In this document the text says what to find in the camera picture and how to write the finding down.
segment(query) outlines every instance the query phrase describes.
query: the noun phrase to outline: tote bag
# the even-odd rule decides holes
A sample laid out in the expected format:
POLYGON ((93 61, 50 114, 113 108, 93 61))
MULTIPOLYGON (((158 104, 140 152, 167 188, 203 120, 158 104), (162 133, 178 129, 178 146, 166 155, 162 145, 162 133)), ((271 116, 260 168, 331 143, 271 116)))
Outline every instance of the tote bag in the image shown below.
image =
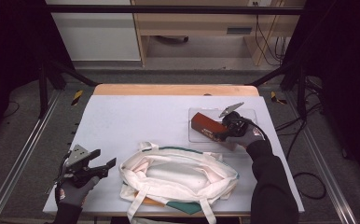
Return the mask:
POLYGON ((120 197, 132 202, 132 221, 145 203, 170 206, 193 214, 202 211, 216 223, 211 205, 227 199, 235 189, 238 173, 209 153, 182 147, 143 143, 140 150, 118 167, 123 180, 120 197))

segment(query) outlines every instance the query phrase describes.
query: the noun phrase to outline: floor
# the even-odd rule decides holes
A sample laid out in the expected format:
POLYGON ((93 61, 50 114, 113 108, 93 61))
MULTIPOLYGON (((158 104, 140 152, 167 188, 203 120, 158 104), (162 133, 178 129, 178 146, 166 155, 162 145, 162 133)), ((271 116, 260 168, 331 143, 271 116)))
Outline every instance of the floor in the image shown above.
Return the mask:
MULTIPOLYGON (((239 37, 191 36, 186 43, 178 39, 155 37, 151 39, 150 45, 145 67, 135 63, 118 63, 115 67, 111 64, 97 70, 96 67, 81 64, 79 71, 86 77, 104 83, 245 84, 277 67, 267 63, 254 66, 239 37)), ((269 54, 267 58, 270 63, 277 63, 269 54)), ((0 205, 0 223, 42 223, 42 220, 53 219, 53 216, 41 212, 48 197, 45 191, 52 185, 57 165, 73 140, 83 108, 93 92, 93 88, 67 75, 65 77, 68 85, 64 91, 50 88, 50 96, 57 97, 57 104, 51 111, 48 124, 41 127, 44 131, 35 135, 33 146, 25 143, 39 121, 38 83, 29 83, 11 94, 11 100, 15 103, 10 103, 6 112, 8 116, 0 125, 0 192, 5 191, 2 196, 7 202, 0 205), (77 105, 71 105, 78 90, 83 90, 83 95, 77 105), (28 160, 22 163, 17 158, 25 154, 23 149, 26 148, 32 150, 26 153, 28 160), (19 175, 8 175, 16 173, 13 169, 15 163, 23 164, 22 172, 19 175), (16 185, 5 186, 7 176, 15 178, 16 185)), ((281 77, 276 77, 258 88, 266 100, 275 127, 298 116, 291 103, 295 102, 296 95, 292 91, 281 91, 278 86, 280 81, 281 77), (286 100, 287 104, 272 101, 273 91, 277 99, 286 100)), ((307 107, 312 108, 319 103, 319 98, 315 92, 308 93, 311 94, 307 99, 307 107)), ((324 181, 328 180, 328 183, 325 182, 327 195, 321 200, 308 198, 307 195, 321 195, 324 192, 323 185, 309 175, 296 177, 306 209, 300 216, 300 223, 360 223, 360 169, 355 161, 343 159, 339 142, 326 120, 324 109, 319 106, 316 108, 308 116, 307 128, 295 141, 288 163, 293 175, 308 172, 324 181), (316 162, 313 147, 317 147, 323 155, 331 176, 322 175, 322 164, 316 162), (348 216, 342 215, 341 209, 347 208, 350 209, 345 211, 348 216)), ((278 132, 284 153, 288 152, 293 133, 298 127, 299 123, 296 122, 278 132)), ((89 220, 90 223, 93 220, 91 217, 81 219, 89 220)), ((99 218, 99 222, 107 221, 108 218, 99 218)))

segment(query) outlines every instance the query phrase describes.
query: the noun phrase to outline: white table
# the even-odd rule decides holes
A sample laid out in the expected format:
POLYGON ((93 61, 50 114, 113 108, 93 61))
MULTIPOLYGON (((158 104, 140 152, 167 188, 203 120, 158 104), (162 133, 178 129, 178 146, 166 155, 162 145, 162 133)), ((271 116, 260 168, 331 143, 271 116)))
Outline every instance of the white table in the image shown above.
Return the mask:
MULTIPOLYGON (((273 153, 281 158, 288 181, 298 203, 299 212, 304 207, 299 198, 283 150, 270 119, 265 101, 260 96, 199 96, 199 95, 99 95, 91 96, 76 132, 71 148, 79 144, 88 151, 99 148, 100 157, 90 162, 90 167, 106 164, 117 157, 117 165, 90 192, 83 213, 94 216, 126 216, 131 205, 119 197, 122 180, 118 166, 136 152, 139 142, 153 142, 161 147, 188 147, 201 151, 221 152, 224 162, 240 174, 238 186, 227 201, 217 201, 212 209, 216 216, 248 216, 256 180, 252 173, 252 160, 244 148, 230 151, 217 143, 189 141, 189 109, 209 108, 223 110, 228 105, 244 102, 242 109, 254 110, 258 125, 268 135, 273 153)), ((44 212, 55 214, 57 206, 53 191, 44 212)), ((188 216, 169 207, 142 205, 136 216, 188 216)))

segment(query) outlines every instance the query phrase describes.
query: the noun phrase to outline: gray floor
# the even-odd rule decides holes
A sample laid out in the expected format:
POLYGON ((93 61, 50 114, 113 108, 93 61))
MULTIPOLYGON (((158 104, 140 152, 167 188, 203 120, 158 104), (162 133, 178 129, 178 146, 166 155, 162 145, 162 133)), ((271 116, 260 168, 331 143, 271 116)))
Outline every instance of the gray floor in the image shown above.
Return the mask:
MULTIPOLYGON (((104 70, 84 67, 83 74, 104 83, 205 83, 205 84, 242 84, 266 75, 275 66, 263 64, 255 67, 250 55, 245 50, 241 38, 206 38, 191 37, 189 42, 153 38, 148 54, 147 65, 124 65, 104 70)), ((93 88, 87 87, 73 78, 66 76, 68 85, 61 91, 59 101, 49 119, 44 132, 39 136, 35 150, 31 154, 17 185, 12 190, 6 206, 0 216, 0 223, 9 223, 9 218, 53 219, 42 213, 48 195, 47 187, 51 186, 58 165, 64 153, 69 149, 77 123, 80 122, 83 110, 93 88), (77 105, 71 105, 78 90, 84 93, 77 105)), ((266 99, 272 121, 275 126, 294 119, 292 107, 273 102, 270 93, 275 91, 279 99, 293 96, 292 92, 281 92, 277 77, 259 88, 266 99)), ((39 112, 38 85, 29 83, 12 92, 10 99, 20 105, 19 110, 3 119, 0 125, 0 187, 6 180, 8 172, 20 154, 30 132, 37 122, 39 112)), ((319 102, 315 95, 308 98, 308 107, 319 102)), ((16 109, 10 104, 7 113, 16 109)), ((298 124, 279 132, 293 133, 298 124)), ((360 223, 360 168, 355 161, 342 158, 340 145, 332 133, 324 113, 316 111, 308 118, 307 127, 313 139, 324 155, 330 171, 339 184, 346 202, 351 207, 357 222, 360 223)), ((291 144, 294 135, 280 135, 284 152, 291 144)), ((305 136, 301 134, 288 160, 294 174, 310 172, 319 175, 318 167, 312 159, 305 136)), ((319 195, 322 187, 318 181, 307 176, 296 179, 298 189, 312 195, 319 195)), ((301 214, 302 223, 342 223, 332 202, 332 195, 322 200, 302 199, 306 212, 301 214)))

